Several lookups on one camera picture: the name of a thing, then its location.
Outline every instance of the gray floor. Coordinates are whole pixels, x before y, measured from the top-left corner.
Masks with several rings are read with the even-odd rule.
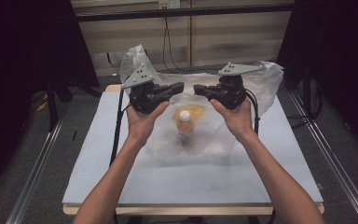
[[[100,77],[102,85],[100,90],[117,82],[117,77]],[[99,102],[98,98],[82,91],[73,90],[73,93],[74,100],[69,104],[67,117],[62,124],[60,135],[48,158],[23,223],[70,223],[73,220],[73,217],[62,212],[62,196]],[[278,91],[278,97],[286,115],[298,114],[289,92],[283,85]],[[316,121],[353,183],[358,187],[358,136],[346,130],[343,125],[345,119],[325,99],[322,113]],[[290,120],[290,122],[296,124],[299,120]],[[307,126],[294,129],[294,133],[315,181],[324,186],[321,193],[324,197],[324,218],[327,223],[358,223],[357,213],[338,184]],[[26,122],[17,153],[0,176],[0,223],[6,222],[47,135],[47,109],[40,112],[33,111]],[[126,223],[128,218],[119,219],[120,223]],[[188,223],[183,222],[185,219],[185,217],[148,217],[144,223],[160,221]],[[261,217],[260,220],[264,223],[268,217]],[[247,223],[245,217],[206,217],[204,222]]]

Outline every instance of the wire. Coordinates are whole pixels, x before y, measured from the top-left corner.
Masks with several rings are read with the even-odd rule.
[[[322,90],[319,87],[319,85],[316,85],[316,92],[313,95],[313,109],[310,115],[292,115],[287,116],[288,119],[308,119],[308,120],[314,120],[318,118],[318,116],[321,114],[323,108],[323,97],[322,97]],[[302,126],[300,124],[308,124],[308,121],[304,121],[302,123],[299,123],[297,125]]]
[[[278,55],[274,56],[273,58],[270,58],[270,59],[266,60],[266,62],[276,62],[277,59],[278,59]]]
[[[305,124],[310,124],[310,121],[307,120],[307,121],[304,121],[304,122],[295,124],[295,125],[293,125],[291,128],[292,128],[292,129],[296,129],[296,128],[299,128],[299,127],[301,127],[301,126],[303,126],[303,125],[305,125]]]
[[[113,141],[113,149],[112,149],[112,155],[110,156],[109,166],[112,165],[113,161],[116,158],[117,148],[118,148],[118,140],[120,138],[121,121],[123,119],[124,112],[127,110],[128,107],[131,106],[131,104],[128,104],[123,110],[121,110],[121,107],[123,105],[123,95],[124,95],[124,90],[121,90],[119,98],[118,98],[115,138],[114,138],[114,141]],[[118,218],[117,218],[117,212],[116,211],[113,214],[113,220],[114,220],[115,224],[118,224]]]
[[[249,90],[245,90],[246,91],[246,95],[249,97],[249,99],[251,100],[252,104],[254,105],[254,110],[255,110],[255,133],[258,135],[258,125],[259,125],[259,121],[260,121],[260,117],[258,117],[258,102],[257,99],[255,98],[255,95],[249,91]]]
[[[168,71],[170,71],[173,74],[176,74],[175,72],[173,72],[173,70],[171,70],[167,64],[165,63],[165,46],[166,46],[166,37],[168,36],[168,46],[169,46],[169,50],[170,50],[170,58],[172,61],[173,66],[183,72],[197,72],[197,71],[215,71],[215,70],[220,70],[222,68],[198,68],[198,69],[183,69],[180,68],[176,65],[175,61],[173,60],[173,56],[172,56],[172,45],[171,45],[171,36],[170,36],[170,28],[168,26],[168,20],[165,17],[165,31],[164,31],[164,44],[163,44],[163,48],[162,48],[162,62],[164,63],[164,66],[168,69]]]

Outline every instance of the metal frame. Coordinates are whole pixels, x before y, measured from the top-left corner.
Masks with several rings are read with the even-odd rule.
[[[308,129],[310,130],[310,133],[315,139],[315,142],[317,143],[319,149],[324,155],[324,158],[329,164],[331,170],[333,171],[339,185],[347,194],[348,199],[350,200],[352,206],[354,207],[355,211],[358,214],[358,188],[356,188],[356,186],[351,181],[351,178],[348,176],[344,167],[339,162],[336,154],[328,144],[327,140],[324,138],[324,135],[322,134],[316,122],[306,117],[307,113],[303,107],[304,103],[302,102],[300,96],[293,91],[290,93],[290,96],[292,97],[292,100],[298,112],[301,114],[301,116],[304,116],[304,121],[307,122],[307,126]]]
[[[303,7],[317,7],[319,5],[307,4]],[[133,19],[149,18],[168,18],[168,17],[185,17],[185,16],[206,16],[222,14],[243,14],[243,13],[263,13],[263,12],[282,12],[292,11],[295,4],[275,4],[275,5],[257,5],[243,7],[189,7],[174,8],[166,10],[144,10],[130,12],[109,12],[109,13],[84,13],[76,14],[74,17],[47,17],[35,20],[34,22],[73,22],[73,21],[120,21]]]
[[[48,137],[46,138],[46,142],[42,147],[42,150],[40,151],[39,157],[37,158],[34,168],[28,177],[28,180],[22,189],[21,195],[16,201],[16,204],[14,205],[13,209],[11,210],[11,213],[9,217],[7,218],[6,224],[11,223],[21,223],[22,219],[24,218],[25,212],[28,208],[29,203],[32,200],[32,197],[34,195],[34,191],[36,189],[36,186],[39,182],[40,176],[43,173],[43,169],[46,165],[46,162],[48,160],[48,155],[50,154],[51,150],[53,149],[54,143],[57,139],[58,134],[60,133],[60,129],[62,126],[62,121],[66,117],[68,108],[70,103],[63,104],[62,113],[60,116],[60,119],[57,122],[57,125],[55,125],[54,129],[48,133]]]

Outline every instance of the gray bracket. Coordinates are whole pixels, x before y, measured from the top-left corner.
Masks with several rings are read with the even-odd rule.
[[[121,85],[121,89],[125,90],[130,87],[139,86],[146,82],[153,81],[153,74],[147,69],[147,67],[142,64],[136,71],[132,73],[127,80]]]
[[[259,70],[263,70],[264,66],[254,66],[254,65],[246,65],[240,63],[228,63],[222,70],[220,70],[217,74],[221,76],[237,76],[246,73],[251,73]]]

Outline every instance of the wall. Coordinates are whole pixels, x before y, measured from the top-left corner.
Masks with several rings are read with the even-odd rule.
[[[181,7],[235,7],[292,2],[182,0]],[[76,13],[158,9],[158,1],[151,0],[72,0],[72,3]],[[180,67],[269,60],[278,55],[289,17],[290,12],[273,12],[168,18],[173,60]],[[165,68],[162,63],[165,20],[162,18],[81,22],[80,27],[99,76],[117,71],[122,55],[139,44],[147,49],[157,69]],[[168,38],[166,41],[165,61],[172,67]],[[105,57],[106,52],[112,52],[113,64],[101,64],[98,60]]]

